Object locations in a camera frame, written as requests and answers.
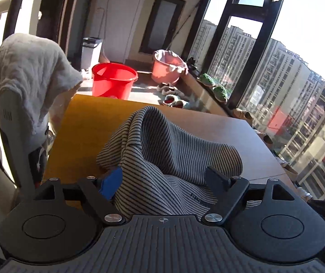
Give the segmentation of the grey black striped sweater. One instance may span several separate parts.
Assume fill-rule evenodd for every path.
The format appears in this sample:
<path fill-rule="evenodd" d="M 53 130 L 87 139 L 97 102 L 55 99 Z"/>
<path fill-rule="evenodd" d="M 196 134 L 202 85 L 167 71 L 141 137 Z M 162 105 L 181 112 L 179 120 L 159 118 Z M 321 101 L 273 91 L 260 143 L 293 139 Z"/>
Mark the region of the grey black striped sweater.
<path fill-rule="evenodd" d="M 120 167 L 121 185 L 113 204 L 130 219 L 136 215 L 186 216 L 201 219 L 218 201 L 206 181 L 208 167 L 215 179 L 230 179 L 235 185 L 250 183 L 241 177 L 243 163 L 235 147 L 196 137 L 169 121 L 156 107 L 131 114 L 97 155 L 103 169 Z"/>

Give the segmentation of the beige shoe on sill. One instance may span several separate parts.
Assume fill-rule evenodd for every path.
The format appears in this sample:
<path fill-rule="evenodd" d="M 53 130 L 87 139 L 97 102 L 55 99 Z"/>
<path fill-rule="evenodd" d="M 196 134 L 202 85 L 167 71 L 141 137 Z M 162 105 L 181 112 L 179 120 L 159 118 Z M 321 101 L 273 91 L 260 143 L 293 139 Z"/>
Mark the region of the beige shoe on sill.
<path fill-rule="evenodd" d="M 240 120 L 244 120 L 246 121 L 251 127 L 253 126 L 253 121 L 254 118 L 253 116 L 245 110 L 241 110 L 241 109 L 233 109 L 232 113 L 234 115 L 235 118 L 238 118 Z"/>
<path fill-rule="evenodd" d="M 260 139 L 264 142 L 264 144 L 270 149 L 273 149 L 273 141 L 270 136 L 264 132 L 260 132 L 258 130 L 254 130 L 256 134 L 260 137 Z"/>

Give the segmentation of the green potted plant near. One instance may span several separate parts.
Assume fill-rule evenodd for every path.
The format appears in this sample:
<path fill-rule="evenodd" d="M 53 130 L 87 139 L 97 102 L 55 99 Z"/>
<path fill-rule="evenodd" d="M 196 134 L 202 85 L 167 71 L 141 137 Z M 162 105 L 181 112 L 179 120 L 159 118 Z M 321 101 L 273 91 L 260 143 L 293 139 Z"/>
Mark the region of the green potted plant near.
<path fill-rule="evenodd" d="M 215 98 L 219 102 L 221 102 L 223 104 L 225 104 L 227 102 L 228 95 L 227 95 L 227 90 L 224 86 L 222 86 L 222 85 L 215 86 L 215 87 L 213 87 L 212 91 L 213 91 Z"/>

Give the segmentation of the green potted plant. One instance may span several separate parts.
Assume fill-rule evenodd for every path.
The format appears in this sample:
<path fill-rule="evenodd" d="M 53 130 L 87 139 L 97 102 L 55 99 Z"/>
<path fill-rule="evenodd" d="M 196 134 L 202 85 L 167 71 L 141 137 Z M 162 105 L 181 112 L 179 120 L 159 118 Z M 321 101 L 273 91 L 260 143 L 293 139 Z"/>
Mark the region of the green potted plant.
<path fill-rule="evenodd" d="M 228 95 L 227 95 L 227 90 L 224 86 L 222 86 L 222 85 L 215 86 L 215 87 L 213 87 L 212 91 L 213 91 L 215 98 L 219 102 L 221 102 L 223 104 L 225 104 L 227 102 Z"/>
<path fill-rule="evenodd" d="M 214 80 L 207 73 L 203 73 L 198 76 L 197 80 L 206 87 L 211 88 L 215 86 Z"/>

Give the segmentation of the white chair under towel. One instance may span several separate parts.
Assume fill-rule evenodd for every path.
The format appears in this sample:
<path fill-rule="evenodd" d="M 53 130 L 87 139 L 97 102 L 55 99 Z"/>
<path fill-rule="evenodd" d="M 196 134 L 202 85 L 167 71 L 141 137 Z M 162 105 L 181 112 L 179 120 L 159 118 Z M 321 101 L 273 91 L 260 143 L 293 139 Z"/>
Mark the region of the white chair under towel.
<path fill-rule="evenodd" d="M 12 91 L 0 95 L 0 136 L 17 188 L 31 197 L 40 185 L 48 157 L 48 115 L 33 133 L 20 97 Z"/>

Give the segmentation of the slipper with red lining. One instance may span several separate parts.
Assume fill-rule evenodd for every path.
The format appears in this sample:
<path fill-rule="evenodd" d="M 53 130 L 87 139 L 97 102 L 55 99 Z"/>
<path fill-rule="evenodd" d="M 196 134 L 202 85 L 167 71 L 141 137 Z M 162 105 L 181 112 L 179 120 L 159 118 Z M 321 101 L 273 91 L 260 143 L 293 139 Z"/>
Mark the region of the slipper with red lining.
<path fill-rule="evenodd" d="M 177 95 L 173 95 L 173 94 L 168 94 L 165 96 L 162 104 L 165 106 L 172 106 L 176 103 L 176 101 L 179 100 L 179 97 Z"/>

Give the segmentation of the red plastic bucket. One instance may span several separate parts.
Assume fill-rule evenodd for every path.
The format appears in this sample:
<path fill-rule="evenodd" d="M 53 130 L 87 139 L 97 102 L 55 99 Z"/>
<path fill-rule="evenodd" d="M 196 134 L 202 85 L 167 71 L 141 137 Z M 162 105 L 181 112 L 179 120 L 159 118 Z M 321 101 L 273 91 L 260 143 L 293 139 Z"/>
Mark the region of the red plastic bucket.
<path fill-rule="evenodd" d="M 121 63 L 98 63 L 92 67 L 94 97 L 127 100 L 138 73 Z"/>

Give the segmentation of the green potted plant far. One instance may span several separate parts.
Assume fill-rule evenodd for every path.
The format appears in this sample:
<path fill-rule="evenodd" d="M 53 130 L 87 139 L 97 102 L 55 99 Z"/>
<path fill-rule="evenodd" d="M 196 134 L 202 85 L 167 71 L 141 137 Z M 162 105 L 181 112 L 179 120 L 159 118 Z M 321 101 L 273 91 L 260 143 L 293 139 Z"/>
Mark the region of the green potted plant far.
<path fill-rule="evenodd" d="M 206 87 L 211 88 L 215 86 L 214 80 L 207 73 L 203 73 L 198 76 L 197 80 Z"/>

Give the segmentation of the grey slippers pair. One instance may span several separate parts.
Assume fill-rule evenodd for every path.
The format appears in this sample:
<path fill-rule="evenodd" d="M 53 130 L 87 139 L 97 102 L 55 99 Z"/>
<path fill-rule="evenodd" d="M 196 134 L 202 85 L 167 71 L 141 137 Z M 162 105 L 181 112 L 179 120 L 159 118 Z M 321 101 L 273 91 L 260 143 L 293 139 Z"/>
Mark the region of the grey slippers pair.
<path fill-rule="evenodd" d="M 175 95 L 179 97 L 184 97 L 184 93 L 178 90 L 175 86 L 172 86 L 170 83 L 160 83 L 156 87 L 157 92 L 161 93 L 164 96 Z"/>

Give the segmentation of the pink bucket with cloth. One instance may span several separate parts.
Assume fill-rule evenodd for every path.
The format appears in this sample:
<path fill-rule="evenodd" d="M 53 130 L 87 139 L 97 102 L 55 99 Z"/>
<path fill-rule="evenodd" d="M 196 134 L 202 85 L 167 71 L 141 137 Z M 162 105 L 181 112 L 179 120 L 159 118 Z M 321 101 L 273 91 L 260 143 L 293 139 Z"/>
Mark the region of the pink bucket with cloth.
<path fill-rule="evenodd" d="M 151 79 L 155 83 L 175 84 L 182 75 L 187 74 L 187 64 L 175 52 L 163 49 L 153 52 Z"/>

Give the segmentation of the white trash bin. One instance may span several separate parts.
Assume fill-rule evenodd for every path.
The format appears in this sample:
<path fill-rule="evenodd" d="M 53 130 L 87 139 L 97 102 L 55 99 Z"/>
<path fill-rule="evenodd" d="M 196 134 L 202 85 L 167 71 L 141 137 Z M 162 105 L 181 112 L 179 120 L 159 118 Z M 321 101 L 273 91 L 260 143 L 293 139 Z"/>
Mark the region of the white trash bin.
<path fill-rule="evenodd" d="M 84 37 L 82 40 L 82 55 L 80 67 L 83 70 L 88 70 L 99 63 L 100 52 L 102 49 L 101 38 Z"/>

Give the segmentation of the white quilted towel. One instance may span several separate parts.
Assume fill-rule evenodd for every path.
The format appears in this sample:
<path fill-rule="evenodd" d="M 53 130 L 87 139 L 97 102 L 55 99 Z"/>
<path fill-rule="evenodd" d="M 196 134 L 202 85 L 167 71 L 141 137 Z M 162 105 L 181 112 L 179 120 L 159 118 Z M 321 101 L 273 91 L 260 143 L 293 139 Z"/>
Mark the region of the white quilted towel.
<path fill-rule="evenodd" d="M 42 124 L 55 98 L 83 81 L 54 41 L 14 33 L 0 46 L 0 95 L 16 93 L 33 134 Z"/>

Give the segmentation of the mop pole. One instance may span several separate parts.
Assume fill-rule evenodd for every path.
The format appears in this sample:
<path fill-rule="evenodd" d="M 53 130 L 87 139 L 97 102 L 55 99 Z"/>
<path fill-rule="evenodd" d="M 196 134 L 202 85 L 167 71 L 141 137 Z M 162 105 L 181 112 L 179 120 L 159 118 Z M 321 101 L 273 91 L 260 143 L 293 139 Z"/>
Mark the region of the mop pole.
<path fill-rule="evenodd" d="M 172 43 L 174 42 L 175 38 L 177 37 L 177 35 L 180 33 L 181 29 L 183 29 L 183 27 L 185 26 L 185 24 L 187 23 L 187 21 L 190 19 L 190 17 L 193 15 L 193 13 L 195 12 L 195 10 L 197 10 L 197 8 L 200 6 L 202 0 L 199 0 L 195 6 L 191 9 L 191 11 L 188 13 L 188 15 L 184 18 L 183 22 L 177 26 L 176 31 L 174 31 L 174 34 L 170 40 L 170 42 L 168 43 L 167 46 L 167 50 L 170 50 Z"/>

